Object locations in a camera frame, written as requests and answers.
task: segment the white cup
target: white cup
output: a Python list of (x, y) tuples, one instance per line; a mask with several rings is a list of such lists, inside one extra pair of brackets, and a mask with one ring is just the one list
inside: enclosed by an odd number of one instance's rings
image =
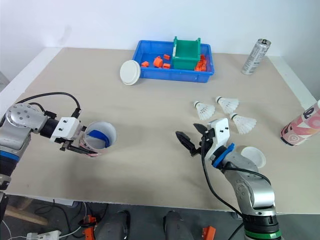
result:
[(106, 149), (117, 140), (115, 127), (106, 121), (95, 121), (86, 127), (83, 135), (79, 139), (81, 147), (94, 151), (94, 154), (87, 154), (96, 157), (106, 152)]

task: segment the pink can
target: pink can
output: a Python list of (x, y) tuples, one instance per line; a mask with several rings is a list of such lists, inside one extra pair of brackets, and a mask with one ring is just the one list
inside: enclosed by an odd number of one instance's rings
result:
[(320, 100), (281, 130), (281, 139), (290, 146), (304, 143), (320, 132)]

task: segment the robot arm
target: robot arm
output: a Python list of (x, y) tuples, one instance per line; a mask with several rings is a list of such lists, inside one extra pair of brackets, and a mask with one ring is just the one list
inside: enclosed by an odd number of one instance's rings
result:
[(211, 161), (212, 166), (221, 170), (230, 182), (241, 211), (244, 238), (283, 239), (276, 217), (275, 194), (270, 182), (266, 177), (254, 174), (258, 174), (257, 166), (248, 158), (233, 151), (234, 143), (225, 146), (230, 137), (228, 119), (211, 121), (207, 127), (201, 124), (194, 126), (202, 134), (201, 147), (198, 149), (183, 132), (177, 131), (176, 136), (192, 156), (203, 152), (204, 160)]
[(80, 132), (86, 129), (77, 118), (62, 117), (57, 120), (56, 116), (52, 112), (40, 112), (26, 103), (17, 103), (7, 110), (0, 127), (0, 190), (7, 189), (11, 174), (31, 140), (31, 133), (62, 143), (62, 151), (68, 149), (81, 154), (95, 153), (72, 145)]

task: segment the badminton shuttlecock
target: badminton shuttlecock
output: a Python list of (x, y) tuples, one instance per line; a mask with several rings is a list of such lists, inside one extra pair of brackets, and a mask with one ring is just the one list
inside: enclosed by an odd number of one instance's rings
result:
[(234, 112), (230, 114), (230, 119), (235, 123), (239, 134), (247, 134), (255, 127), (257, 123), (257, 120), (253, 118), (239, 116)]
[(239, 100), (237, 98), (225, 98), (218, 96), (215, 101), (220, 104), (225, 114), (233, 113), (239, 105)]
[(201, 120), (209, 119), (215, 113), (216, 110), (215, 106), (204, 104), (200, 101), (195, 101), (193, 105), (196, 108), (198, 116)]

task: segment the green ring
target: green ring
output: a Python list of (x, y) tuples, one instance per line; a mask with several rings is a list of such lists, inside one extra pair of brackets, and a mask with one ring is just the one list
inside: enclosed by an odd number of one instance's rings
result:
[(248, 237), (253, 237), (256, 239), (276, 239), (276, 238), (281, 237), (280, 230), (273, 232), (273, 233), (256, 233), (256, 232), (251, 232), (248, 230), (244, 230), (244, 232)]

